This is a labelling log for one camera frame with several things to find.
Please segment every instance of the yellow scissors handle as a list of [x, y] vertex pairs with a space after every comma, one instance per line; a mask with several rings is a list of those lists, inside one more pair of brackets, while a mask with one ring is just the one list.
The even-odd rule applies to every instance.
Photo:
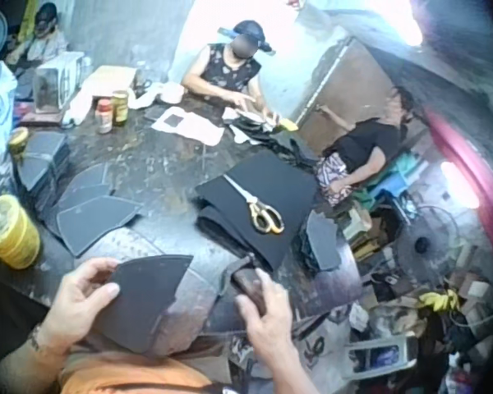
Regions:
[[274, 208], [262, 204], [259, 201], [257, 203], [250, 203], [248, 206], [250, 208], [252, 223], [257, 231], [263, 234], [268, 234], [269, 232], [281, 234], [283, 232], [285, 229], [283, 219]]

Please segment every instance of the bottle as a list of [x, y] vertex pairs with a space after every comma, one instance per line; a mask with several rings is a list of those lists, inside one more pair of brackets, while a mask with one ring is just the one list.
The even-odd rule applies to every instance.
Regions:
[[128, 120], [128, 92], [126, 90], [113, 92], [112, 106], [113, 124], [115, 126], [124, 126]]
[[99, 134], [109, 133], [113, 128], [113, 107], [111, 102], [102, 98], [97, 104], [95, 111], [95, 120], [97, 122], [97, 132]]

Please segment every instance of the dark wooden table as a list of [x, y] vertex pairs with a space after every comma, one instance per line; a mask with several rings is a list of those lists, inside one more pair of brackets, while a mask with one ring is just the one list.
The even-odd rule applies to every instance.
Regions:
[[[191, 104], [184, 107], [193, 110]], [[164, 109], [157, 106], [151, 112], [158, 115]], [[199, 108], [197, 112], [219, 123], [219, 111]], [[198, 208], [194, 189], [263, 148], [235, 144], [229, 131], [225, 131], [217, 146], [208, 147], [195, 140], [155, 131], [150, 128], [151, 124], [152, 121], [145, 118], [145, 111], [140, 110], [131, 111], [127, 124], [114, 128], [107, 135], [95, 132], [92, 115], [82, 125], [64, 131], [71, 148], [71, 167], [59, 189], [62, 192], [69, 180], [87, 167], [110, 162], [114, 194], [143, 204], [141, 215], [129, 227], [147, 239], [150, 242], [148, 249], [155, 248], [157, 253], [193, 255], [191, 274], [204, 280], [216, 294], [221, 273], [237, 256], [210, 240], [196, 226]], [[0, 263], [0, 281], [33, 300], [51, 305], [62, 275], [82, 260], [73, 259], [42, 226], [39, 229], [44, 247], [38, 262], [21, 272], [14, 272]], [[133, 241], [128, 242], [131, 242], [129, 248], [133, 249]], [[337, 270], [311, 277], [290, 253], [275, 274], [276, 279], [289, 289], [299, 319], [323, 314], [360, 295], [360, 277], [352, 253], [342, 237], [337, 242], [343, 256]], [[117, 244], [120, 249], [121, 242], [113, 239], [113, 250], [108, 254], [120, 254]], [[191, 292], [189, 285], [183, 290]], [[234, 290], [231, 290], [217, 301], [205, 323], [203, 335], [237, 332], [244, 328], [233, 296]], [[183, 294], [177, 294], [177, 302], [182, 304], [183, 300]], [[187, 297], [186, 303], [191, 302], [193, 299]], [[186, 311], [195, 307], [186, 305]]]

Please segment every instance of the hand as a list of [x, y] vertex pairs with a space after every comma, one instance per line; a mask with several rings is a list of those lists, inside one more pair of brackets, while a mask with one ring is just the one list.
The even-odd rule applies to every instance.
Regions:
[[66, 353], [90, 332], [97, 314], [120, 291], [117, 283], [104, 284], [117, 265], [115, 259], [91, 259], [64, 276], [53, 306], [40, 326], [40, 345]]
[[326, 114], [330, 112], [330, 108], [327, 107], [325, 104], [317, 104], [316, 107], [314, 108], [316, 112]]
[[329, 185], [329, 189], [333, 193], [341, 192], [344, 187], [347, 187], [347, 185], [345, 185], [345, 182], [343, 182], [343, 180], [341, 179], [337, 181], [332, 181]]
[[15, 52], [11, 52], [6, 56], [6, 64], [9, 64], [10, 66], [15, 66], [19, 60], [20, 57], [17, 56]]
[[263, 114], [265, 121], [270, 125], [277, 126], [279, 124], [281, 116], [278, 113], [270, 111], [267, 107], [263, 107], [261, 113]]
[[297, 360], [297, 350], [290, 336], [293, 313], [287, 291], [264, 271], [257, 269], [256, 273], [261, 280], [266, 315], [261, 317], [256, 305], [246, 295], [239, 295], [236, 301], [254, 352], [274, 371], [283, 364], [282, 360]]
[[250, 101], [252, 103], [256, 102], [256, 99], [249, 96], [248, 94], [233, 92], [231, 90], [227, 90], [227, 93], [223, 96], [223, 100], [234, 103], [243, 111], [248, 111], [247, 101]]

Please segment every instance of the scissors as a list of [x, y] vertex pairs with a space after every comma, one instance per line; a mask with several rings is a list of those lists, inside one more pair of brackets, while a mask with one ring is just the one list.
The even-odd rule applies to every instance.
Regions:
[[260, 202], [257, 197], [244, 190], [228, 175], [224, 175], [224, 179], [226, 179], [228, 183], [232, 185], [233, 188], [237, 190], [237, 192], [246, 200], [248, 208], [250, 209], [252, 224], [257, 231], [263, 234], [268, 234], [269, 232], [281, 234], [283, 232], [285, 226], [278, 211], [269, 205], [265, 205]]

